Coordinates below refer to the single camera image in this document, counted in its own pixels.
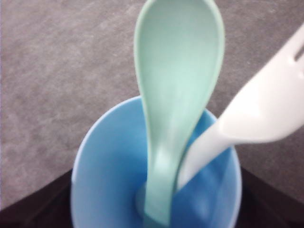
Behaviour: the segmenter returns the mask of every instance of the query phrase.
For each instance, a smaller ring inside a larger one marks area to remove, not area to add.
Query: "dark table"
[[[133,32],[143,0],[2,0],[1,207],[71,169],[90,126],[138,95]],[[223,68],[208,104],[231,98],[304,22],[302,0],[216,0]],[[304,128],[237,147],[243,167],[304,202]]]

